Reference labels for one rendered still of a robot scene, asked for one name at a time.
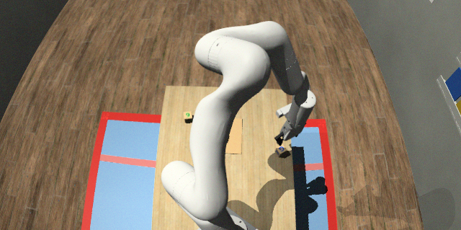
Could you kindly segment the tan flat mat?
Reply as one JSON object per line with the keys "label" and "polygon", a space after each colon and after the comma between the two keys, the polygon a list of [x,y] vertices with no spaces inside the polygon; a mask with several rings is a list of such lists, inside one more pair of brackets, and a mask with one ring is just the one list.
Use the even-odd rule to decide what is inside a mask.
{"label": "tan flat mat", "polygon": [[233,121],[228,142],[226,145],[226,154],[241,154],[242,139],[242,119],[235,118]]}

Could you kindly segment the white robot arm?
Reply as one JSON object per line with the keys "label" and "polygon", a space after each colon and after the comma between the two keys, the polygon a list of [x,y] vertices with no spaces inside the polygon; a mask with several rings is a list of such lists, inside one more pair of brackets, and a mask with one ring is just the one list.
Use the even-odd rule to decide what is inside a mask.
{"label": "white robot arm", "polygon": [[285,116],[288,125],[302,128],[316,98],[285,29],[276,22],[215,30],[197,42],[194,54],[202,67],[222,75],[223,82],[195,110],[189,137],[194,166],[170,162],[161,181],[201,230],[247,230],[226,209],[225,150],[237,112],[265,87],[271,70],[282,91],[292,95],[292,103],[275,113],[278,118]]}

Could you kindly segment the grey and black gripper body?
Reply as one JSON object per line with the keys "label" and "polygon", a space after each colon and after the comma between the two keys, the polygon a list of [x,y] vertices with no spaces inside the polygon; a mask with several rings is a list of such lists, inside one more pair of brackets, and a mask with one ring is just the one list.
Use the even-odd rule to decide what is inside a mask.
{"label": "grey and black gripper body", "polygon": [[289,122],[286,120],[285,124],[281,128],[281,131],[279,132],[279,133],[281,133],[281,132],[284,133],[284,135],[283,135],[283,140],[284,141],[288,141],[291,138],[297,136],[298,134],[300,134],[303,131],[303,128],[304,128],[304,126],[302,128],[300,128],[300,129],[299,128],[293,128],[292,126],[289,126],[288,123]]}

